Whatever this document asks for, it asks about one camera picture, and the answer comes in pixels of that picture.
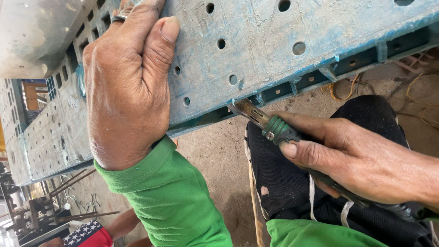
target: fingernail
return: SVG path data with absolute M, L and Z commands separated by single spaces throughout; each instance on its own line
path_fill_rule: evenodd
M 174 43 L 180 32 L 180 20 L 176 16 L 169 17 L 162 27 L 162 35 L 169 42 Z
M 297 145 L 295 143 L 282 143 L 281 146 L 282 153 L 290 158 L 295 158 L 297 155 Z

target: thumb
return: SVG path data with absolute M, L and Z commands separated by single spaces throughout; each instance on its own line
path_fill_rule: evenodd
M 180 21 L 177 17 L 165 17 L 156 22 L 148 34 L 143 52 L 143 66 L 147 70 L 150 83 L 168 83 L 162 80 L 174 59 L 175 43 L 180 32 Z
M 311 141 L 291 141 L 280 145 L 283 155 L 298 166 L 321 171 L 329 176 L 346 167 L 351 156 Z

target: concrete floor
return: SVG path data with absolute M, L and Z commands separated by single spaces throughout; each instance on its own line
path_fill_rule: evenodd
M 417 115 L 424 107 L 414 102 L 407 102 L 407 90 L 410 76 L 396 65 L 385 65 L 364 74 L 362 82 L 369 84 L 376 94 L 386 97 L 396 111 Z M 413 95 L 425 102 L 439 103 L 438 75 L 422 77 L 412 86 Z M 349 94 L 351 83 L 343 80 L 336 84 L 336 94 L 343 98 Z M 373 93 L 369 87 L 360 85 L 358 93 Z M 319 88 L 265 107 L 266 111 L 289 111 L 327 118 L 343 102 L 331 98 L 328 92 Z M 439 119 L 438 111 L 429 112 L 428 116 Z M 418 152 L 439 157 L 439 131 L 412 116 L 399 116 L 399 123 L 404 128 L 410 146 Z M 196 166 L 204 175 L 218 210 L 223 214 L 234 246 L 256 246 L 255 221 L 249 188 L 248 161 L 244 154 L 244 130 L 247 120 L 237 116 L 213 124 L 203 129 L 180 136 L 175 140 L 178 151 Z M 130 208 L 126 198 L 113 194 L 98 173 L 87 177 L 83 182 L 73 186 L 69 194 L 75 195 L 82 205 L 91 200 L 91 193 L 97 194 L 99 213 L 125 211 Z M 78 207 L 69 199 L 72 212 L 79 213 Z M 116 215 L 104 216 L 98 220 L 106 225 Z M 125 243 L 132 242 L 147 235 L 142 225 L 125 236 Z

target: green shirt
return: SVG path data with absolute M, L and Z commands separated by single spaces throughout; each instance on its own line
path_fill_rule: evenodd
M 154 246 L 232 246 L 203 176 L 175 149 L 165 136 L 131 168 L 95 167 L 112 192 L 127 197 Z M 310 220 L 273 219 L 267 229 L 274 247 L 386 246 L 358 231 Z

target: person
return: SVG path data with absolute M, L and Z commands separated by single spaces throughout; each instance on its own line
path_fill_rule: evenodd
M 140 223 L 133 209 L 120 214 L 108 226 L 103 227 L 96 220 L 83 224 L 65 238 L 49 240 L 39 247 L 111 247 L 113 240 L 125 236 Z M 126 247 L 150 247 L 148 237 L 126 245 Z
M 87 124 L 95 167 L 111 191 L 127 197 L 155 246 L 232 246 L 202 174 L 166 136 L 168 70 L 180 21 L 175 16 L 158 18 L 164 3 L 121 1 L 113 14 L 123 12 L 126 20 L 116 20 L 84 50 Z M 299 168 L 321 171 L 375 202 L 417 202 L 415 206 L 438 212 L 439 159 L 407 148 L 395 114 L 383 98 L 353 99 L 330 119 L 275 114 L 318 143 L 266 146 L 270 142 L 261 130 L 251 123 L 247 126 L 249 156 L 271 246 L 433 245 L 428 223 L 403 222 L 373 205 L 361 209 L 347 204 L 318 180 L 320 189 L 314 189 L 306 170 Z M 273 173 L 276 169 L 282 172 Z M 350 213 L 342 217 L 342 211 Z M 311 220 L 311 212 L 317 221 Z

